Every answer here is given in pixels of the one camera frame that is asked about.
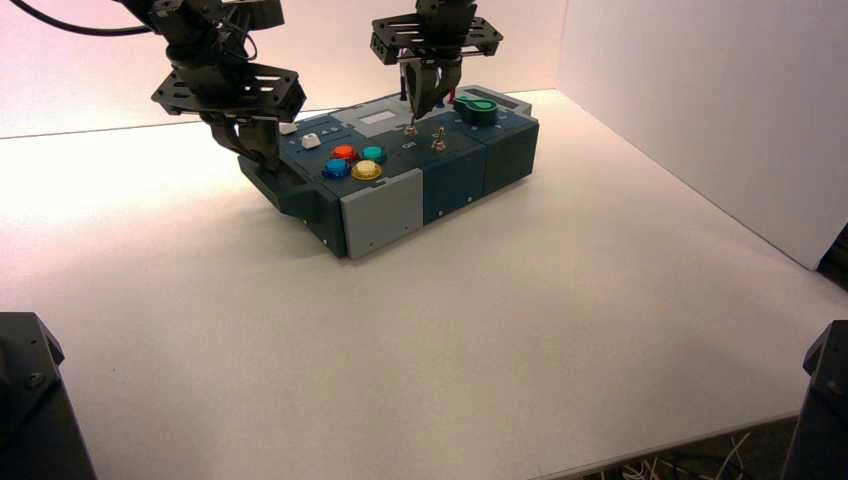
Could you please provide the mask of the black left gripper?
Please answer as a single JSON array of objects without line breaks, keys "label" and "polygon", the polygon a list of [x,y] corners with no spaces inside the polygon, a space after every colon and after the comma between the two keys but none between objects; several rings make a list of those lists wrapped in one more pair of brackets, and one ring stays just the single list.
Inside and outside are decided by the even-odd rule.
[{"label": "black left gripper", "polygon": [[[255,62],[251,38],[171,43],[171,71],[151,100],[173,116],[194,115],[222,147],[266,170],[279,168],[279,122],[291,122],[306,95],[298,73]],[[235,121],[239,124],[239,137]]]}]

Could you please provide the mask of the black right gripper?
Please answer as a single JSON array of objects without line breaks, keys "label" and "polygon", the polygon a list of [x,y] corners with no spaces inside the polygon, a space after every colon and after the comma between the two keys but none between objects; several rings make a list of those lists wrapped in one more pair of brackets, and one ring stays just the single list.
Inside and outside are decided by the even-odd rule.
[{"label": "black right gripper", "polygon": [[[400,60],[438,57],[459,52],[460,56],[493,56],[503,35],[482,17],[443,20],[440,24],[420,14],[385,17],[372,21],[369,46],[384,65]],[[410,60],[403,64],[403,76],[413,120],[443,103],[458,85],[461,58],[436,58],[432,63]]]}]

